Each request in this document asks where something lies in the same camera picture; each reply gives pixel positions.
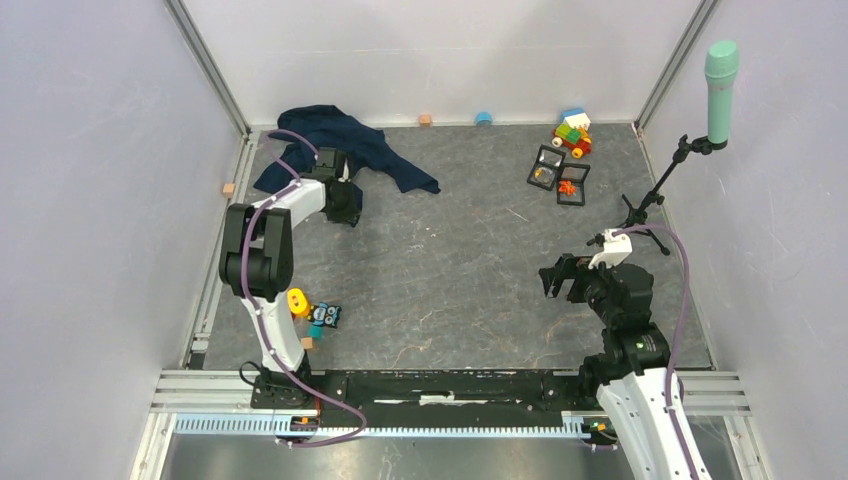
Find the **navy blue t-shirt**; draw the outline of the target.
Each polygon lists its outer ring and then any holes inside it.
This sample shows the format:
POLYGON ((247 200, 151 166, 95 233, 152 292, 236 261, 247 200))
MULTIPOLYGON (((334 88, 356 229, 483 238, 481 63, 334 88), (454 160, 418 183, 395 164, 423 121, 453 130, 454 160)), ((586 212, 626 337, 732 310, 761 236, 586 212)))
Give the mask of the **navy blue t-shirt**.
POLYGON ((322 148, 335 149, 347 157, 349 177, 368 168, 388 175, 402 193, 441 192, 438 180, 396 153, 383 131, 364 125, 335 105, 286 110, 279 115, 277 129, 269 137, 288 145, 254 183, 255 189, 266 193, 287 187, 294 179, 292 171, 304 176, 316 165, 314 154, 322 148))

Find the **round gold brooch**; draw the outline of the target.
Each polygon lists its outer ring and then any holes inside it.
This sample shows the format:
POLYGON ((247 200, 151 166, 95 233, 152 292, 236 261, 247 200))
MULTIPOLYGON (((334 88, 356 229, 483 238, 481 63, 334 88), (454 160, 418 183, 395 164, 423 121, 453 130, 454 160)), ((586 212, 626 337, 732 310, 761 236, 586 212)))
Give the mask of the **round gold brooch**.
POLYGON ((533 181, 537 184, 550 184, 553 178, 554 172, 548 168, 540 167, 533 172, 533 181))

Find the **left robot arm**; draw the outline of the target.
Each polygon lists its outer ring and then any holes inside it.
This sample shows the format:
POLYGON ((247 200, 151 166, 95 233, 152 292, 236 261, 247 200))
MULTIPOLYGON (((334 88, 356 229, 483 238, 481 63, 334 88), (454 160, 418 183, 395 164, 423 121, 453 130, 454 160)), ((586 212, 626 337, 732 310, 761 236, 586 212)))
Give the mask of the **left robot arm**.
POLYGON ((322 147, 314 166, 282 191, 225 214, 219 277, 250 314, 262 352, 251 381, 254 408, 298 408, 311 401, 307 351, 311 340, 337 328, 342 309, 310 302, 290 286, 294 273, 293 230, 316 213, 354 226, 360 218, 349 156, 322 147))

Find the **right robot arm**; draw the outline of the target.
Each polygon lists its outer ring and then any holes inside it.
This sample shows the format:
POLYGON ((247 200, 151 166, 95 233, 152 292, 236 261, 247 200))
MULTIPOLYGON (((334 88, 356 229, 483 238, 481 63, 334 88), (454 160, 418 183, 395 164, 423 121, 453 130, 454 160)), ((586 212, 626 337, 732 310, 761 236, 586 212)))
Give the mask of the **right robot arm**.
POLYGON ((539 276, 551 298, 568 283, 567 301, 587 305, 604 325, 604 350, 584 359, 577 392, 607 414, 634 477, 710 478, 683 411, 671 345, 651 319, 653 275, 630 263, 593 265, 588 256, 564 254, 539 276))

